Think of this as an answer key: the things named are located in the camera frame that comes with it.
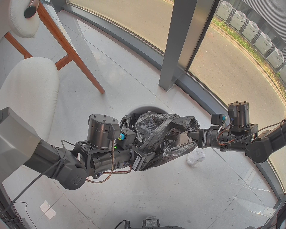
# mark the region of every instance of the chair seat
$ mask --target chair seat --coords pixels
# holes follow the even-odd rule
[[[10,107],[47,141],[59,92],[58,70],[50,59],[20,61],[0,89],[0,110]]]

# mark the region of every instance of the blue connector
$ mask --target blue connector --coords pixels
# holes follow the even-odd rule
[[[119,139],[119,140],[124,140],[124,139],[125,139],[125,135],[121,133],[121,134],[119,135],[119,138],[118,138],[118,139]]]

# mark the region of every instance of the piece of tape on floor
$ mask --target piece of tape on floor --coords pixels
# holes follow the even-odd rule
[[[43,211],[45,216],[48,217],[49,220],[56,215],[56,212],[51,208],[47,201],[43,202],[43,204],[40,206],[40,209]]]

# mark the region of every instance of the curb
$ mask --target curb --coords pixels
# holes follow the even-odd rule
[[[267,75],[268,79],[271,80],[271,82],[273,83],[273,85],[275,86],[275,88],[277,89],[278,93],[279,93],[279,97],[283,100],[284,106],[286,106],[286,98],[282,95],[282,93],[280,92],[280,89],[277,87],[276,83],[273,81],[273,79],[271,78],[271,76],[265,71],[265,69],[261,66],[261,64],[247,51],[246,48],[244,48],[237,40],[235,40],[232,36],[230,36],[228,33],[226,33],[225,31],[223,31],[220,27],[218,27],[216,24],[214,24],[213,22],[211,22],[211,26],[215,27],[216,29],[220,30],[223,34],[227,35],[230,39],[232,39],[233,41],[235,41],[235,43],[237,43],[241,48],[243,48],[243,50],[245,52],[248,53],[248,55],[251,57],[251,59],[253,61],[255,61],[255,63],[257,63],[261,69],[263,70],[263,72]]]

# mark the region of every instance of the road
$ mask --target road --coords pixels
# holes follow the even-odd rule
[[[165,51],[173,5],[163,0],[70,0],[116,21]],[[250,120],[259,128],[286,118],[286,109],[259,69],[221,33],[209,28],[190,71],[226,104],[250,103]],[[271,156],[286,174],[284,150]]]

